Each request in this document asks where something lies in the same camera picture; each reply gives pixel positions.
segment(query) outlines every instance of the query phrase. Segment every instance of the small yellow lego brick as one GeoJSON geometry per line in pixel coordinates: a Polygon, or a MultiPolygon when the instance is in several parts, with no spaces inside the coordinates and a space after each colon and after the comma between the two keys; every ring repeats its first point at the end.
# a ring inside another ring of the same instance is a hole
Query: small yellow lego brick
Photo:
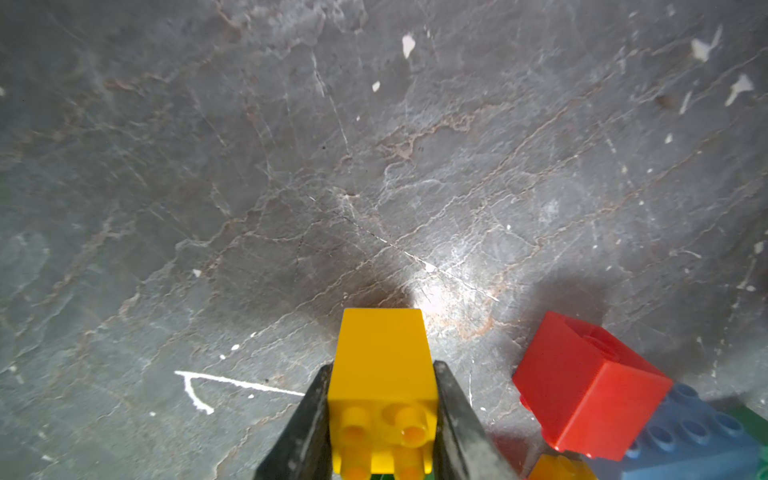
{"type": "Polygon", "coordinates": [[[333,470],[422,480],[432,472],[438,393],[422,311],[346,309],[328,409],[333,470]]]}
{"type": "Polygon", "coordinates": [[[563,455],[542,455],[528,476],[528,480],[598,480],[589,465],[569,460],[563,455]]]}

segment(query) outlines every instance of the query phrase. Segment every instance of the red lego brick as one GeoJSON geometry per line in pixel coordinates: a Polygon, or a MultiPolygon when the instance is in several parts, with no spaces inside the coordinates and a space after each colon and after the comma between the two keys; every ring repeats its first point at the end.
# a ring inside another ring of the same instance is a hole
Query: red lego brick
{"type": "Polygon", "coordinates": [[[607,330],[554,312],[512,381],[553,449],[615,461],[673,383],[607,330]]]}

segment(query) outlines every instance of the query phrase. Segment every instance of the white chalk line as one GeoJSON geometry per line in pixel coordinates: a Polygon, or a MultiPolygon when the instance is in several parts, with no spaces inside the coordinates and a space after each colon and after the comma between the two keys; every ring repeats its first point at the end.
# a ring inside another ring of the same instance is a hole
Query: white chalk line
{"type": "Polygon", "coordinates": [[[200,397],[197,396],[197,394],[194,391],[194,387],[192,386],[192,379],[213,380],[214,382],[229,383],[231,385],[240,387],[241,389],[251,389],[251,390],[260,390],[262,392],[287,393],[288,395],[304,396],[304,394],[301,392],[276,389],[275,387],[272,387],[272,386],[261,385],[260,383],[243,382],[242,380],[228,379],[227,377],[224,377],[224,376],[208,375],[207,373],[185,372],[183,370],[176,370],[174,373],[176,375],[181,375],[184,377],[184,391],[187,393],[187,395],[189,395],[190,399],[192,400],[192,405],[194,405],[196,409],[206,412],[207,415],[210,415],[211,413],[213,413],[214,408],[208,405],[207,403],[203,402],[202,400],[200,400],[200,397]]]}

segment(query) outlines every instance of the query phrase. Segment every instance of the blue lego brick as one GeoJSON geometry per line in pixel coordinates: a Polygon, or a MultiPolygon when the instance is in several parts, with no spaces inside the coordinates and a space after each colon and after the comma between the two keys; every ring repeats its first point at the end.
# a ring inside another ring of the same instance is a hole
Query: blue lego brick
{"type": "Polygon", "coordinates": [[[754,480],[760,444],[676,383],[620,462],[585,458],[600,480],[754,480]]]}

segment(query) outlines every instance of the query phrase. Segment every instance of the white paint mark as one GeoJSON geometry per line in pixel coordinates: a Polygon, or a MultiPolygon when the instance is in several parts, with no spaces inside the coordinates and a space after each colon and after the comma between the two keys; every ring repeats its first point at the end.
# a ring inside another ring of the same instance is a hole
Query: white paint mark
{"type": "Polygon", "coordinates": [[[745,74],[739,75],[739,80],[730,86],[730,96],[725,100],[725,106],[729,107],[736,101],[736,97],[743,91],[752,91],[755,89],[754,84],[745,74]]]}
{"type": "Polygon", "coordinates": [[[688,102],[690,101],[690,96],[693,94],[692,90],[689,90],[688,93],[685,94],[685,98],[683,99],[683,104],[680,106],[680,114],[684,114],[685,111],[688,109],[688,102]]]}
{"type": "Polygon", "coordinates": [[[711,43],[706,43],[698,38],[694,38],[690,41],[690,49],[694,53],[694,58],[701,61],[707,61],[710,59],[710,52],[712,49],[720,43],[720,37],[723,35],[723,26],[717,27],[715,36],[712,38],[711,43]]]}
{"type": "Polygon", "coordinates": [[[416,47],[416,41],[411,34],[406,33],[402,36],[402,56],[408,58],[411,56],[411,52],[416,47]]]}
{"type": "Polygon", "coordinates": [[[608,147],[611,148],[611,153],[615,154],[616,153],[616,147],[614,147],[614,142],[612,142],[610,138],[606,137],[605,138],[605,143],[607,143],[608,147]]]}
{"type": "Polygon", "coordinates": [[[688,255],[693,255],[697,259],[701,260],[703,257],[699,255],[696,252],[692,252],[690,250],[672,250],[670,251],[670,257],[676,257],[678,253],[687,253],[688,255]]]}
{"type": "Polygon", "coordinates": [[[230,383],[236,387],[240,387],[241,389],[252,389],[260,390],[262,392],[287,393],[288,395],[304,396],[304,394],[300,392],[276,389],[271,386],[261,385],[260,383],[242,382],[240,380],[228,379],[222,376],[208,375],[207,373],[184,372],[181,370],[176,370],[174,373],[184,377],[184,391],[192,400],[194,407],[198,410],[206,412],[208,415],[214,412],[214,408],[200,400],[194,391],[194,387],[192,386],[192,379],[213,380],[214,382],[230,383]]]}

